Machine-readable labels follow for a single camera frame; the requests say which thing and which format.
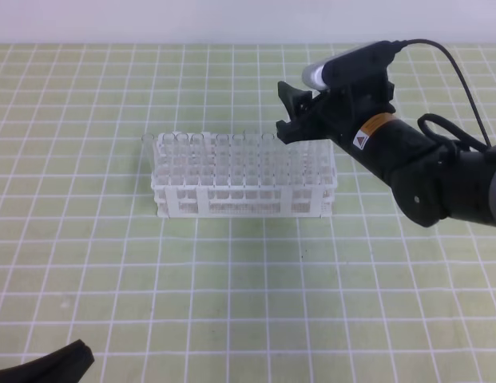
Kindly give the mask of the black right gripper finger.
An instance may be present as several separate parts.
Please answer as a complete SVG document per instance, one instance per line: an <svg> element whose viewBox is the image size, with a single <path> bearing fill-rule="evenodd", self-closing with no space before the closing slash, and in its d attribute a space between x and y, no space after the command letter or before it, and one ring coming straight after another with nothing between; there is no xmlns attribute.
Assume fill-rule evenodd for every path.
<svg viewBox="0 0 496 383"><path fill-rule="evenodd" d="M303 115L312 102L312 91L294 88L285 81L278 82L277 94L291 120Z"/></svg>

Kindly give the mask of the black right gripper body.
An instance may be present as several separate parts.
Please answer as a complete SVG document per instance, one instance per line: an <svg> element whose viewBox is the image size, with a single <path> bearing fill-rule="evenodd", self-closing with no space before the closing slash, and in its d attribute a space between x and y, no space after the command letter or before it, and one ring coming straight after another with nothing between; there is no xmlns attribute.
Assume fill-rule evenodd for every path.
<svg viewBox="0 0 496 383"><path fill-rule="evenodd" d="M395 85L388 79L369 79L312 95L308 110L295 120L276 122L276 135L285 144L332 140L346 144L361 126L380 113L395 113Z"/></svg>

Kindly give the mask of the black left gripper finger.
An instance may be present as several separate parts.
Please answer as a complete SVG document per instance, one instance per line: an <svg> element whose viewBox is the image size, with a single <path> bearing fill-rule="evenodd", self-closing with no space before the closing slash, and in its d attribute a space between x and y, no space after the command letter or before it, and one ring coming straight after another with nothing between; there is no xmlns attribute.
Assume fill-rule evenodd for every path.
<svg viewBox="0 0 496 383"><path fill-rule="evenodd" d="M78 339L39 359L0 369L0 382L79 382L94 362L92 350Z"/></svg>

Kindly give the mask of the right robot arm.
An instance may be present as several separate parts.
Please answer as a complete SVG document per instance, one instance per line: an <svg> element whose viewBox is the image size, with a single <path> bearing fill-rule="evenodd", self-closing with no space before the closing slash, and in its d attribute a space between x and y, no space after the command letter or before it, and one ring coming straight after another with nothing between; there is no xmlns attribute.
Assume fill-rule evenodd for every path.
<svg viewBox="0 0 496 383"><path fill-rule="evenodd" d="M395 116L393 91L385 77L317 96L281 81L290 120L277 122L277 136L285 144L331 140L383 181L420 226L452 218L496 227L496 147L412 128Z"/></svg>

